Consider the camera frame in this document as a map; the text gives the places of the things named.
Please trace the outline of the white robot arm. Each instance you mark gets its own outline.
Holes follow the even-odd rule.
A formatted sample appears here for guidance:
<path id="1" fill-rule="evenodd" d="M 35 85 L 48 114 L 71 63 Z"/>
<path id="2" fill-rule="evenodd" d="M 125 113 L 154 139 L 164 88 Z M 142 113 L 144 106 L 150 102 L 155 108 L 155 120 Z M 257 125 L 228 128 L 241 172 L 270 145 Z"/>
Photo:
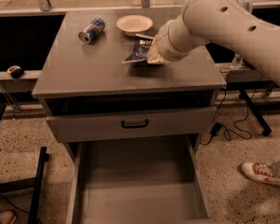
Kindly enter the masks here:
<path id="1" fill-rule="evenodd" d="M 280 26 L 251 14 L 251 0 L 186 0 L 154 37 L 149 63 L 177 62 L 215 43 L 240 55 L 280 86 Z"/>

